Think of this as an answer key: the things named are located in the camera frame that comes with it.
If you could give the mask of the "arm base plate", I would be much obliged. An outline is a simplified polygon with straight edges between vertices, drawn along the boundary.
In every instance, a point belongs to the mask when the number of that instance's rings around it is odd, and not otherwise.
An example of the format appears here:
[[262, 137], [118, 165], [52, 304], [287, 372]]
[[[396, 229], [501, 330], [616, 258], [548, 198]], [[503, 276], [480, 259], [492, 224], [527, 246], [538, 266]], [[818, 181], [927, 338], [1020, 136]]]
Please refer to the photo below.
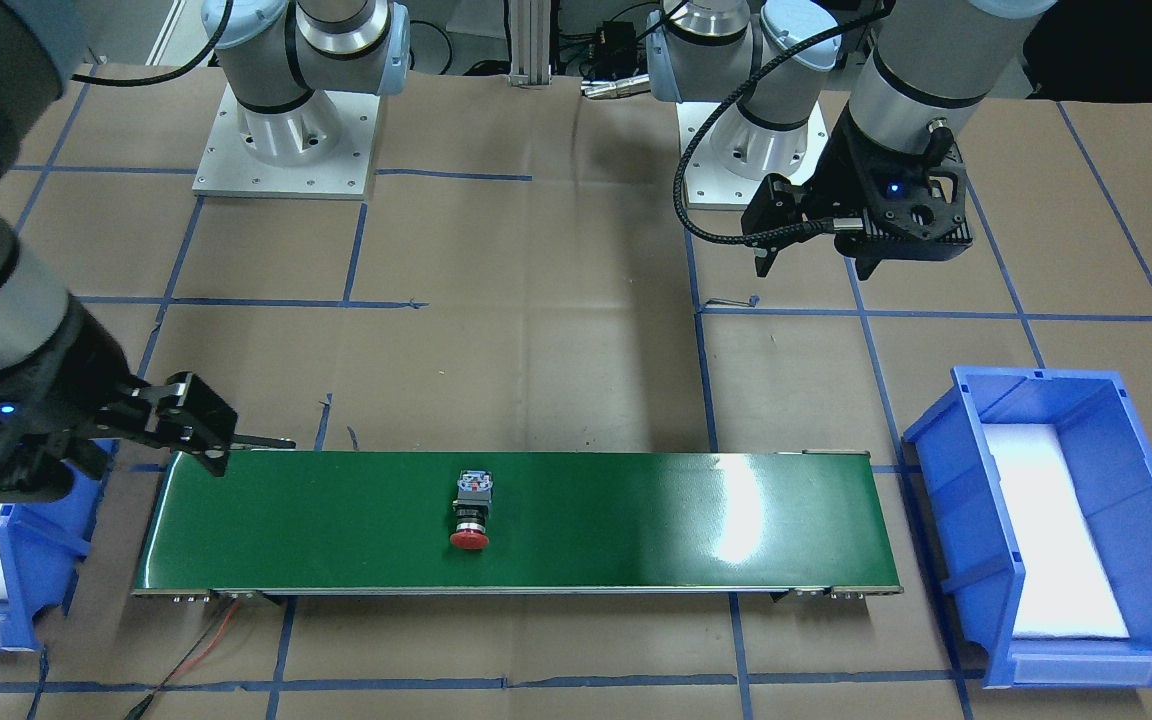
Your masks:
[[685, 206], [690, 210], [745, 209], [756, 188], [770, 173], [803, 185], [813, 177], [829, 137], [826, 119], [814, 104], [806, 123], [790, 131], [772, 131], [742, 118], [740, 109], [723, 111], [717, 124], [687, 161]]
[[380, 115], [381, 97], [338, 91], [260, 114], [227, 88], [192, 190], [228, 199], [365, 200]]

